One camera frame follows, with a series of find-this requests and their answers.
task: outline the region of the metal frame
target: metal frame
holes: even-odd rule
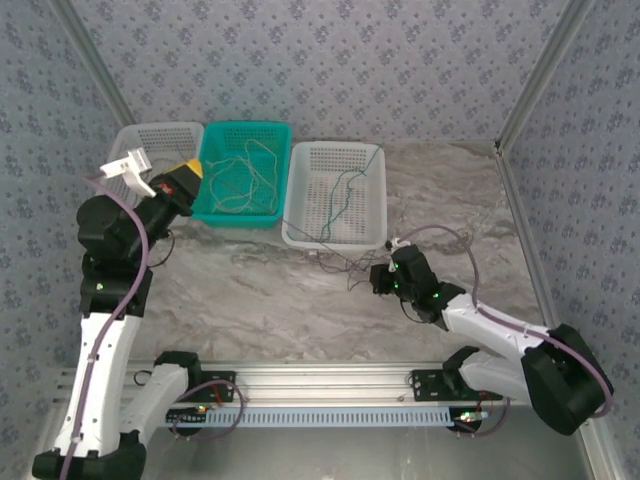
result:
[[[594,0],[568,0],[498,136],[503,152],[511,149],[593,3]]]
[[[51,10],[58,17],[62,28],[67,33],[69,41],[75,47],[78,55],[87,67],[96,86],[102,93],[107,105],[111,108],[118,123],[125,127],[135,122],[135,117],[126,100],[120,93],[107,65],[102,60],[91,35],[82,23],[75,7],[70,0],[47,0]]]
[[[552,300],[551,289],[546,280],[540,257],[535,248],[533,233],[527,221],[524,205],[520,195],[518,195],[511,165],[503,157],[501,151],[496,152],[496,158],[507,200],[516,224],[516,231],[520,237],[520,244],[531,275],[533,289],[540,305],[542,319],[549,328],[555,328],[560,325],[560,318]],[[625,480],[627,478],[615,448],[609,421],[606,418],[589,420],[580,427],[578,433],[582,438],[585,454],[596,480]]]
[[[253,407],[406,407],[424,406],[413,400],[409,374],[416,369],[439,369],[439,363],[384,362],[202,362],[203,371],[232,370],[237,385]],[[122,390],[124,407],[142,389],[133,382],[138,370],[151,370],[150,362],[130,361]],[[75,369],[62,369],[54,405],[71,396]],[[430,406],[475,406],[475,401],[428,402]],[[194,403],[175,404],[182,408]]]

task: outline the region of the metal corner post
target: metal corner post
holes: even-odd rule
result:
[[[545,324],[554,328],[560,325],[560,317],[551,297],[551,289],[544,274],[542,262],[535,248],[535,241],[524,206],[518,194],[518,188],[511,171],[511,165],[503,154],[497,153],[498,169],[504,189],[511,207],[516,231],[520,237],[520,244],[525,261],[531,275],[533,289],[540,305],[540,311]],[[613,435],[606,418],[592,419],[579,430],[584,451],[596,480],[625,480],[626,476],[618,452],[616,451]]]
[[[118,123],[123,127],[136,123],[131,109],[122,93],[120,93],[102,57],[100,57],[91,35],[89,35],[82,23],[82,19],[79,17],[71,0],[47,0],[47,3],[62,24],[62,28],[67,33],[78,55],[82,58]]]
[[[500,151],[509,152],[549,79],[573,42],[594,0],[568,0],[547,44],[533,67],[522,92],[498,136]]]

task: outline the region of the patterned wallpaper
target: patterned wallpaper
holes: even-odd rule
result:
[[[597,2],[509,158],[563,321],[616,388],[640,478],[640,5]]]
[[[75,211],[89,195],[79,175],[106,158],[118,127],[44,0],[3,0],[0,17],[0,478],[16,479],[51,369],[77,361]]]
[[[494,139],[565,0],[74,0],[138,121]]]

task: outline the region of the plastic basket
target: plastic basket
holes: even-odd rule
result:
[[[142,174],[144,180],[164,172],[170,167],[198,157],[204,127],[196,122],[142,123],[129,125],[118,133],[108,162],[126,156],[127,150],[143,147],[151,161],[152,170]],[[129,205],[137,205],[140,197],[130,190],[121,177],[103,180],[110,190],[120,195]],[[187,219],[177,217],[173,225],[186,223]]]
[[[364,174],[359,174],[367,164],[369,167]],[[282,238],[287,244],[304,249],[324,249],[313,238],[343,252],[377,249],[384,245],[387,239],[387,182],[384,151],[377,145],[352,142],[297,144],[293,148],[287,192],[283,217],[286,222],[282,224]],[[327,228],[330,215],[334,220]]]
[[[274,227],[284,210],[290,150],[291,127],[284,123],[208,125],[200,150],[204,178],[193,217],[213,227]],[[247,159],[254,172],[243,163],[225,163],[235,157]],[[268,183],[255,182],[255,172]]]

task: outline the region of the green string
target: green string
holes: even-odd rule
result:
[[[358,169],[351,169],[351,170],[346,170],[344,172],[342,172],[340,174],[340,176],[338,177],[338,180],[336,181],[336,184],[333,186],[333,190],[331,190],[331,195],[329,197],[329,215],[328,215],[328,221],[326,223],[326,225],[324,227],[322,227],[322,230],[320,231],[320,240],[328,240],[331,238],[331,224],[333,222],[335,222],[338,217],[340,217],[340,215],[342,215],[347,208],[349,208],[349,202],[351,200],[351,191],[353,190],[353,188],[351,187],[351,182],[358,178],[359,176],[363,175],[366,176],[366,171],[369,168],[369,166],[371,165],[371,163],[373,162],[373,159],[376,158],[376,155],[378,154],[378,152],[380,151],[380,149],[382,148],[382,146],[379,146],[378,148],[376,148],[376,151],[373,152],[373,155],[371,155],[371,158],[369,159],[369,161],[367,162],[367,164],[365,165],[363,170],[358,170]],[[340,184],[340,180],[342,180],[343,175],[346,175],[347,173],[355,173],[357,172],[357,175],[354,175],[353,177],[351,177],[348,181],[347,181],[347,200],[345,202],[344,208],[342,210],[340,210],[335,217],[331,218],[331,215],[333,215],[333,195],[336,192],[336,188],[338,188],[338,185]],[[329,236],[324,238],[324,232],[325,230],[327,230]]]

